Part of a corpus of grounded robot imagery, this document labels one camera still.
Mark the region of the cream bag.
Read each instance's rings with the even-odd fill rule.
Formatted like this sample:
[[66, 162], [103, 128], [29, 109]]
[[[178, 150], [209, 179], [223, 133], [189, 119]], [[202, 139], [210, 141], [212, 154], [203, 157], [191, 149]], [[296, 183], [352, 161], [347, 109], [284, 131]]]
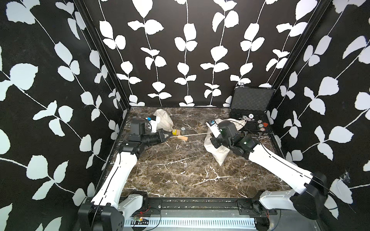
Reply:
[[205, 137], [205, 140], [204, 140], [204, 147], [206, 149], [207, 152], [211, 153], [213, 155], [213, 157], [215, 158], [215, 160], [217, 161], [218, 165], [219, 166], [222, 166], [227, 155], [229, 154], [230, 152], [230, 149], [227, 148], [227, 147], [224, 147], [224, 146], [220, 146], [219, 148], [215, 148], [213, 146], [213, 144], [211, 143], [211, 135], [208, 134], [206, 137]]
[[233, 123], [235, 126], [236, 126], [236, 129], [237, 131], [245, 131], [246, 128], [246, 120], [236, 120], [236, 119], [233, 119], [233, 118], [229, 118], [229, 119], [224, 119], [224, 121], [228, 121], [228, 122], [231, 122]]
[[172, 132], [174, 124], [170, 115], [165, 110], [157, 109], [153, 115], [156, 117], [156, 120], [159, 119], [159, 122], [157, 122], [157, 129]]

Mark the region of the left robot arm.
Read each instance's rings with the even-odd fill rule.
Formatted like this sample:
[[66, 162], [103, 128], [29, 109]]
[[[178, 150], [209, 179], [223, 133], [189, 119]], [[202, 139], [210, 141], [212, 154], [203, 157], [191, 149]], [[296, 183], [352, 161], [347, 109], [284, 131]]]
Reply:
[[121, 231], [125, 221], [143, 207], [144, 193], [130, 194], [123, 202], [121, 193], [141, 154], [149, 147], [162, 144], [173, 136], [172, 131], [158, 128], [158, 119], [134, 119], [130, 132], [107, 179], [92, 199], [78, 211], [82, 231]]

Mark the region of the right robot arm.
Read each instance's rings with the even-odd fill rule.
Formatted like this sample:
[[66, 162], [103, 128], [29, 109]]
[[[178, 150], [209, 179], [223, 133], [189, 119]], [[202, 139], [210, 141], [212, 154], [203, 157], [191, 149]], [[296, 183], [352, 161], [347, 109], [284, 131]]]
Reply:
[[232, 121], [207, 121], [210, 142], [216, 149], [225, 147], [256, 163], [290, 186], [288, 191], [261, 191], [253, 199], [256, 210], [292, 210], [308, 219], [318, 219], [328, 198], [327, 178], [300, 168], [268, 150], [250, 135], [242, 135]]

